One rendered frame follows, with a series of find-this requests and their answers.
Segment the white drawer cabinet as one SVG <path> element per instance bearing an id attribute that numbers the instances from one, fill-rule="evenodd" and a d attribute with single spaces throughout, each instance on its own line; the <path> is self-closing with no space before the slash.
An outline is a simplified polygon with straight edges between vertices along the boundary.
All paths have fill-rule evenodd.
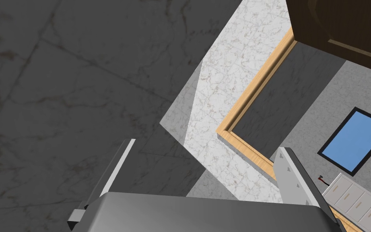
<path id="1" fill-rule="evenodd" d="M 340 173 L 322 196 L 361 230 L 371 232 L 371 192 Z"/>

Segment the dark brown door leaf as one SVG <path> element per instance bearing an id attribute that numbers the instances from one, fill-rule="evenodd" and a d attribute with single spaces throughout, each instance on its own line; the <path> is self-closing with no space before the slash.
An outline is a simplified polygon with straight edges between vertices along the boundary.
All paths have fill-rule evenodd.
<path id="1" fill-rule="evenodd" d="M 286 0 L 295 40 L 371 69 L 371 0 Z"/>

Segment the black framed window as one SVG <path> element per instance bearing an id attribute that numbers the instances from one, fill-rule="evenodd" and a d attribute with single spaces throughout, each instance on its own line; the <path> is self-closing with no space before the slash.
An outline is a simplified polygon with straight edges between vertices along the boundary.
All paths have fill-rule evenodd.
<path id="1" fill-rule="evenodd" d="M 354 107 L 317 153 L 355 176 L 371 157 L 371 114 Z"/>

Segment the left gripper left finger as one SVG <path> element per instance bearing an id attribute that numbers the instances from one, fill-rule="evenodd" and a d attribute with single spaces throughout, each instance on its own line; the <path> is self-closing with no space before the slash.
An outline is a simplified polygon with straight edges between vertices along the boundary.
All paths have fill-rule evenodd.
<path id="1" fill-rule="evenodd" d="M 94 202 L 103 194 L 109 192 L 118 172 L 120 171 L 124 161 L 126 160 L 135 139 L 125 139 L 121 143 L 120 147 L 114 154 L 113 158 L 111 159 L 109 165 L 104 170 L 103 174 L 101 175 L 99 181 L 95 185 L 92 193 L 88 197 L 85 203 L 85 209 L 87 209 L 88 205 Z"/>

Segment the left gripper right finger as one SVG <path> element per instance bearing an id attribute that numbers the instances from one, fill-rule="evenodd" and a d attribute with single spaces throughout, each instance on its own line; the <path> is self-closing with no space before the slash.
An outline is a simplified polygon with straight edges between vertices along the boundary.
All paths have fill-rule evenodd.
<path id="1" fill-rule="evenodd" d="M 283 203 L 313 205 L 319 207 L 331 220 L 336 219 L 322 193 L 291 148 L 277 148 L 273 170 Z"/>

